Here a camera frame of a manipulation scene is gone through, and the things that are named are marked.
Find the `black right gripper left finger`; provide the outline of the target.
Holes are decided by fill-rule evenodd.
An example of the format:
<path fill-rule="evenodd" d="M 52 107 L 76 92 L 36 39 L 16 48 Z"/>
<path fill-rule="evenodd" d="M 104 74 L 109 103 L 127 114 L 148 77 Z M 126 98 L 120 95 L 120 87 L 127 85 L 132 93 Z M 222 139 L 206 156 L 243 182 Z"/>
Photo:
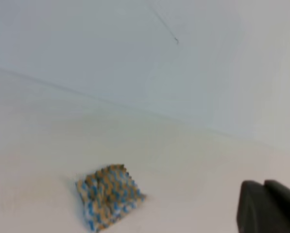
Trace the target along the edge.
<path fill-rule="evenodd" d="M 239 233 L 290 233 L 290 222 L 264 184 L 243 181 L 237 210 Z"/>

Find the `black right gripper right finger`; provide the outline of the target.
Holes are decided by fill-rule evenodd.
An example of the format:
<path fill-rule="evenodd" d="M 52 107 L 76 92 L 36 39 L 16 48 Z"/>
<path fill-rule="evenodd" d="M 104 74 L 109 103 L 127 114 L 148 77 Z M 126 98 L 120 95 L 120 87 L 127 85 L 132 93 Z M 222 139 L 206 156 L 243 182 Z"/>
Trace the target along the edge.
<path fill-rule="evenodd" d="M 274 198 L 280 211 L 290 222 L 290 189 L 275 180 L 266 180 L 264 186 Z"/>

